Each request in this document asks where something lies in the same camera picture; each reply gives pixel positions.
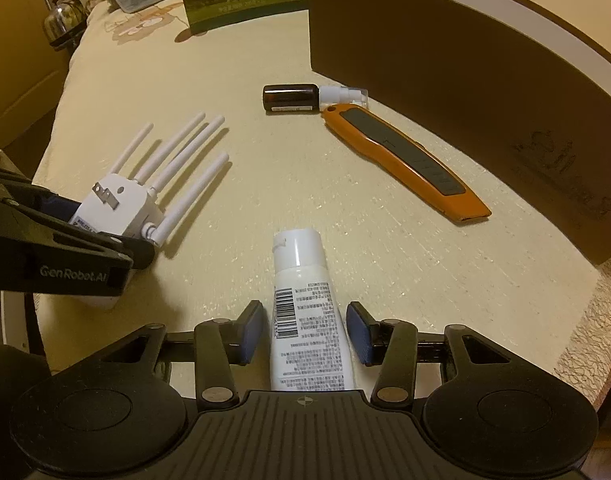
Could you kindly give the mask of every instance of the white tube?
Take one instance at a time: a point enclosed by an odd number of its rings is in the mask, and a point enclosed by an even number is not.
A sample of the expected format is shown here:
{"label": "white tube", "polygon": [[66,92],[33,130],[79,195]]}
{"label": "white tube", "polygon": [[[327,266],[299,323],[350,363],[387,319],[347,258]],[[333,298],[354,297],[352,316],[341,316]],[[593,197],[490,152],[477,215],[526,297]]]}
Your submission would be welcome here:
{"label": "white tube", "polygon": [[185,137],[205,119],[205,113],[201,112],[197,114],[188,124],[186,124],[181,131],[178,132],[172,139],[168,140],[164,145],[160,146],[158,150],[154,152],[148,160],[145,161],[143,168],[136,174],[134,180],[143,186],[143,183],[148,180],[157,168],[163,163],[165,158],[172,153],[172,150],[183,140]]}
{"label": "white tube", "polygon": [[127,148],[123,150],[123,153],[118,156],[118,159],[112,164],[112,167],[109,169],[108,174],[118,173],[123,168],[125,161],[134,153],[134,150],[137,149],[138,145],[143,142],[143,139],[147,134],[152,131],[154,127],[154,123],[147,123],[140,132],[136,134],[136,137],[132,139],[132,141],[127,145]]}
{"label": "white tube", "polygon": [[163,189],[170,180],[178,173],[183,165],[188,161],[196,150],[215,132],[219,129],[221,124],[225,122],[225,117],[219,115],[210,122],[201,133],[199,133],[192,142],[190,142],[172,161],[160,172],[159,176],[154,180],[150,186],[150,193],[155,195]]}
{"label": "white tube", "polygon": [[294,229],[274,236],[273,390],[354,389],[348,337],[334,299],[321,236]]}
{"label": "white tube", "polygon": [[151,233],[149,239],[158,247],[161,247],[165,240],[167,240],[172,230],[181,221],[183,215],[190,209],[192,204],[203,190],[214,180],[216,174],[221,171],[227,161],[230,160],[230,156],[227,153],[221,153],[217,156],[216,160],[210,164],[204,174],[202,174],[197,181],[192,184],[192,187],[188,190],[185,196],[178,200],[178,203],[172,205],[172,208],[167,212],[163,221],[159,226]]}

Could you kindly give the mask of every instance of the white antenna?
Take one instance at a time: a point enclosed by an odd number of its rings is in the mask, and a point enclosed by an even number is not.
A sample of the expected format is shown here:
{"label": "white antenna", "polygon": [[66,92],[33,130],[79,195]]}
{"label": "white antenna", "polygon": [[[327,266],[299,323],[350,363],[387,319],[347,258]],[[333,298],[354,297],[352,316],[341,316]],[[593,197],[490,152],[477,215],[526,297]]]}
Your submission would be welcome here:
{"label": "white antenna", "polygon": [[123,168],[125,161],[130,157],[130,155],[134,153],[138,145],[143,142],[145,136],[152,131],[153,127],[154,123],[147,123],[141,129],[141,131],[136,134],[136,137],[132,139],[132,142],[127,145],[127,148],[125,148],[123,153],[121,153],[121,155],[118,156],[118,159],[114,162],[114,164],[112,164],[112,167],[109,169],[108,174],[118,173],[119,171],[121,171],[121,168]]}
{"label": "white antenna", "polygon": [[149,193],[156,197],[156,194],[172,180],[174,175],[189,160],[192,154],[198,150],[209,137],[219,129],[225,122],[225,117],[219,115],[212,120],[192,141],[160,172],[159,176],[150,186]]}
{"label": "white antenna", "polygon": [[227,153],[221,153],[217,156],[216,160],[210,164],[204,174],[202,174],[198,180],[192,184],[192,187],[188,190],[184,197],[175,203],[170,211],[165,215],[161,223],[157,228],[154,228],[152,224],[146,224],[143,226],[143,237],[151,240],[157,247],[161,247],[165,240],[167,240],[172,230],[178,225],[183,218],[183,215],[190,209],[194,200],[203,192],[203,190],[212,182],[214,177],[217,175],[221,168],[223,168],[227,161],[230,160],[230,156]]}
{"label": "white antenna", "polygon": [[174,148],[176,148],[176,146],[185,139],[203,119],[205,119],[204,112],[197,114],[178,134],[173,136],[172,139],[164,145],[160,146],[159,149],[154,152],[154,155],[145,161],[143,168],[136,174],[134,180],[143,186],[143,183],[152,176],[165,158],[172,153],[172,150],[174,150]]}

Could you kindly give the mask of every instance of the wooden door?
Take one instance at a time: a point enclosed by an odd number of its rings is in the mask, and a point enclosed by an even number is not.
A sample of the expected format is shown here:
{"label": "wooden door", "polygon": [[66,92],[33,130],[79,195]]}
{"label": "wooden door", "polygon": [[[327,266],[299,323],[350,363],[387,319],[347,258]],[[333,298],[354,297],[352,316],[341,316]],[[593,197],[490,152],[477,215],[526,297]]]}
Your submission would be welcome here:
{"label": "wooden door", "polygon": [[58,103],[68,56],[48,44],[45,0],[0,0],[0,148]]}

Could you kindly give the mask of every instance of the printed logo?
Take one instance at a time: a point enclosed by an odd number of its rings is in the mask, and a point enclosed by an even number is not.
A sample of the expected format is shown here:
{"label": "printed logo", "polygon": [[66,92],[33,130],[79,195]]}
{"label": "printed logo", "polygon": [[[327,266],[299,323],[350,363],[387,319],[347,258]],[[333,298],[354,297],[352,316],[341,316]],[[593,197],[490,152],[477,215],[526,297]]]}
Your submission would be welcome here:
{"label": "printed logo", "polygon": [[296,402],[298,402],[299,404],[301,404],[301,406],[309,406],[311,403],[314,402],[314,399],[312,397],[308,397],[308,396],[303,396],[303,397],[299,397]]}
{"label": "printed logo", "polygon": [[82,272],[72,269],[51,269],[44,265],[40,269],[41,276],[59,278],[61,280],[82,280],[84,282],[107,282],[108,275],[104,272]]}
{"label": "printed logo", "polygon": [[602,220],[611,213],[611,192],[591,189],[575,169],[577,153],[572,141],[557,142],[550,130],[535,131],[529,142],[513,147],[521,163],[548,186],[575,201],[581,213],[593,220]]}

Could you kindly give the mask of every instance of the orange utility knife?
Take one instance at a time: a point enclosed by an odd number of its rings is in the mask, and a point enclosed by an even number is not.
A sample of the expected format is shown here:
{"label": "orange utility knife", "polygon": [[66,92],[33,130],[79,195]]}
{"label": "orange utility knife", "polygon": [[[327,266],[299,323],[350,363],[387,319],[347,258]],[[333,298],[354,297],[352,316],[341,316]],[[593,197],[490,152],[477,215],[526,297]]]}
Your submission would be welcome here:
{"label": "orange utility knife", "polygon": [[454,222],[492,214],[466,184],[418,142],[357,105],[323,110],[330,129]]}

